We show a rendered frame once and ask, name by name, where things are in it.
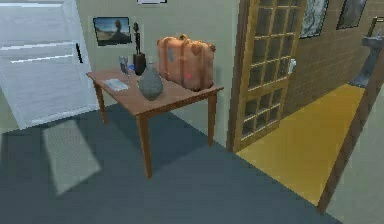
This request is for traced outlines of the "bulbous grey vase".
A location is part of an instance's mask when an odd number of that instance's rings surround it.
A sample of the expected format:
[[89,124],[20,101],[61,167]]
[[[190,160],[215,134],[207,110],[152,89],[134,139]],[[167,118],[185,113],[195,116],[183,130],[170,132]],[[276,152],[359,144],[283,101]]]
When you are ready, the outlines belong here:
[[140,93],[149,101],[156,100],[163,91],[163,83],[156,66],[149,63],[137,81]]

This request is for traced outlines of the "brown wooden table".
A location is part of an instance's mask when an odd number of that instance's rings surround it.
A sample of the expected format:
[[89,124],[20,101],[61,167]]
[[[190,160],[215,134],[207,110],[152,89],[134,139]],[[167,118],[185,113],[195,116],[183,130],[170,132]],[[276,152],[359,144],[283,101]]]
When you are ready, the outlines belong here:
[[[217,94],[220,90],[223,90],[223,87],[212,86],[209,89],[193,92],[181,87],[180,85],[177,85],[174,82],[162,79],[163,92],[156,100],[149,101],[143,96],[143,94],[139,91],[139,87],[137,86],[138,81],[142,80],[143,76],[126,76],[119,69],[87,72],[86,75],[93,82],[102,120],[104,123],[107,123],[107,116],[105,113],[103,91],[110,95],[124,109],[126,109],[132,116],[136,118],[145,164],[145,175],[147,178],[152,176],[150,137],[148,128],[148,120],[150,117],[207,99],[208,145],[211,146],[213,144]],[[109,79],[118,79],[121,82],[128,84],[129,88],[126,90],[114,91],[105,84],[105,81]]]

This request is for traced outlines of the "orange leather suitcase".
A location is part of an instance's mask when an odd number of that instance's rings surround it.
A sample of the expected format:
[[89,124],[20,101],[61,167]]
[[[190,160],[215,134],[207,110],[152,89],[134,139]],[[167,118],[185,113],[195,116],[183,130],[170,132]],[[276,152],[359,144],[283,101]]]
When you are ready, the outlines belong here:
[[214,85],[213,61],[216,47],[186,34],[157,40],[158,70],[161,77],[191,91]]

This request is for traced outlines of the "pale paper sheet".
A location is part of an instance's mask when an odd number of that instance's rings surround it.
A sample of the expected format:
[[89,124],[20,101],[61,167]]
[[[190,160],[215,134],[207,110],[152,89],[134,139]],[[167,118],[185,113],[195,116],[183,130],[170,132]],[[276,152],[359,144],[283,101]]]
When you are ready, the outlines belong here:
[[113,91],[127,90],[129,86],[119,79],[108,79],[104,81],[104,84]]

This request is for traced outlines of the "clear glass cup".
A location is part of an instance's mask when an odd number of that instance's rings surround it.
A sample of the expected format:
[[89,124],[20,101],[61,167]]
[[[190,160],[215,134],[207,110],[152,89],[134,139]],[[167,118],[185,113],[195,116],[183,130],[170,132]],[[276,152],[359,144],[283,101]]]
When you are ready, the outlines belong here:
[[120,63],[120,70],[121,72],[126,76],[127,80],[126,83],[129,82],[129,70],[128,70],[128,57],[127,56],[120,56],[119,57],[119,63]]

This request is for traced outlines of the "wooden glass-paned door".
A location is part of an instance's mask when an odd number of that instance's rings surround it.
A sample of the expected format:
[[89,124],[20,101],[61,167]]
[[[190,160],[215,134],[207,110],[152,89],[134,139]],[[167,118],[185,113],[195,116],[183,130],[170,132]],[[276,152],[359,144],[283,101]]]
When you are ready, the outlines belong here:
[[238,152],[279,127],[305,7],[306,0],[249,0],[229,150]]

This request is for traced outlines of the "framed landscape picture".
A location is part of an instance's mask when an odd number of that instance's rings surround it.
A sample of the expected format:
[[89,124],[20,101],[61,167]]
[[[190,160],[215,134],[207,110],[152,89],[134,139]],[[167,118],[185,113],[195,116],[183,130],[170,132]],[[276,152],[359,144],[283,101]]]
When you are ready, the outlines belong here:
[[132,42],[128,17],[94,17],[93,24],[99,46]]

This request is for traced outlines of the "framed grey picture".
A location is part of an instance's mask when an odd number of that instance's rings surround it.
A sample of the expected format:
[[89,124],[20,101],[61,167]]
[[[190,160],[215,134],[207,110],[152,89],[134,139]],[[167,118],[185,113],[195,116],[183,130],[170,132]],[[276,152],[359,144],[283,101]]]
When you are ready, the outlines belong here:
[[300,38],[311,38],[321,34],[329,0],[306,0]]

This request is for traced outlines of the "white room door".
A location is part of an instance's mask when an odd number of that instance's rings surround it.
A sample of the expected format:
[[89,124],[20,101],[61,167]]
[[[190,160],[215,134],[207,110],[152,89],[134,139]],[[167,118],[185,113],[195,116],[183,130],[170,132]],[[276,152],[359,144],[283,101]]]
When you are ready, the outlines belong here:
[[96,110],[90,71],[76,0],[0,0],[0,88],[19,128]]

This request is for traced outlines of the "framed dark picture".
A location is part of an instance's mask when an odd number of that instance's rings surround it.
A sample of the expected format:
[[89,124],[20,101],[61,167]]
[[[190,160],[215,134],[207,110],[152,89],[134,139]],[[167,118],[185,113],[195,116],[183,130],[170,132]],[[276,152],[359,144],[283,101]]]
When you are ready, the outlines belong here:
[[340,30],[357,27],[366,1],[367,0],[344,0],[336,29]]

